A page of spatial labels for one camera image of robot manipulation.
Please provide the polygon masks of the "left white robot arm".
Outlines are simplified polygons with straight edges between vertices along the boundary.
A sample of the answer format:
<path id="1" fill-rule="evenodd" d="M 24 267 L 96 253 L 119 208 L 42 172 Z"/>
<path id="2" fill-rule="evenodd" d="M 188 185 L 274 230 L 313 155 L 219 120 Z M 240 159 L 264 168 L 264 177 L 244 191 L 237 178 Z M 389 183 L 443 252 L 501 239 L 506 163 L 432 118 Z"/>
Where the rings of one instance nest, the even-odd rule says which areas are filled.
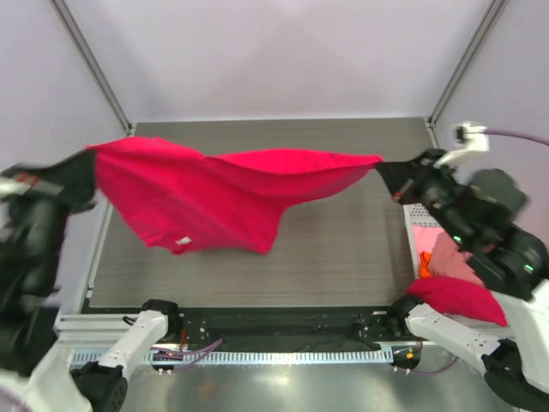
<path id="1" fill-rule="evenodd" d="M 104 354 L 72 366 L 63 315 L 47 299 L 68 219 L 94 207 L 96 189 L 92 150 L 1 174 L 1 398 L 15 411 L 119 411 L 152 347 L 182 334 L 177 304 L 149 300 Z"/>

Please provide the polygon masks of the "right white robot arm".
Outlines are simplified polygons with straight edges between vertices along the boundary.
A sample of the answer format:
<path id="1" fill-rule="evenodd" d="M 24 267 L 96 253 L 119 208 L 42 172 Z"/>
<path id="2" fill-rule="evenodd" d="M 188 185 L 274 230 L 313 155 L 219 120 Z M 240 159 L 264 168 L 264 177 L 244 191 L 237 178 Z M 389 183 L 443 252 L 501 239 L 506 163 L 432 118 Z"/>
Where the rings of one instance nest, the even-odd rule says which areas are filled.
<path id="1" fill-rule="evenodd" d="M 393 200 L 421 204 L 462 255 L 457 270 L 414 282 L 387 311 L 396 339 L 425 338 L 475 368 L 503 401 L 548 408 L 548 249 L 515 218 L 527 203 L 509 174 L 482 169 L 461 184 L 446 153 L 377 166 Z"/>

